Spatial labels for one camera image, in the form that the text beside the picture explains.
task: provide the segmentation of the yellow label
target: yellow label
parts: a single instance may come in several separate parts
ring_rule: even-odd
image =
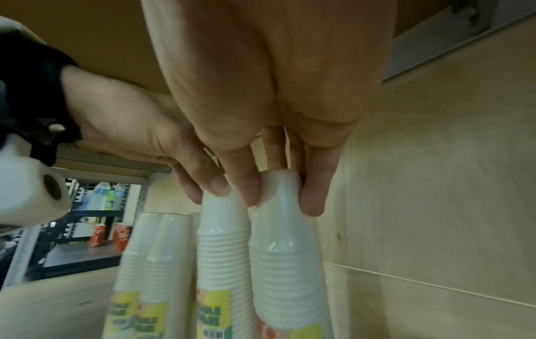
[[[134,327],[140,292],[115,292],[111,298],[104,334],[113,334]]]
[[[277,330],[257,318],[260,339],[322,339],[322,326],[313,324],[299,330]]]
[[[232,339],[231,291],[197,290],[197,339]]]
[[[166,314],[168,303],[142,303],[138,307],[138,313],[134,327],[135,339],[164,339],[166,328]]]

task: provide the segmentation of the black wrist strap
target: black wrist strap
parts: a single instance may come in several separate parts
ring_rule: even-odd
[[[7,101],[0,110],[0,128],[30,142],[35,149],[32,157],[50,166],[59,143],[81,139],[61,83],[63,67],[77,64],[67,54],[19,31],[0,34],[0,47],[0,82],[4,85],[0,84],[0,100]]]

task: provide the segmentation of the stack of cups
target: stack of cups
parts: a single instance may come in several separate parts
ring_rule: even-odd
[[[261,335],[331,339],[322,255],[313,225],[300,210],[299,175],[277,170],[261,177],[259,203],[249,211],[251,276]]]
[[[188,316],[184,314],[188,313],[191,276],[181,276],[181,272],[183,275],[192,272],[193,254],[188,256],[186,253],[191,246],[191,235],[195,234],[192,224],[189,215],[162,216],[160,229],[147,256],[135,339],[164,338],[168,337],[166,331],[175,333],[187,327]],[[173,319],[168,318],[171,313],[174,313]]]
[[[106,316],[103,339],[131,339],[147,255],[159,229],[162,215],[141,213],[121,256],[114,293]]]
[[[203,194],[197,238],[198,338],[257,336],[248,241],[250,220],[234,188]]]

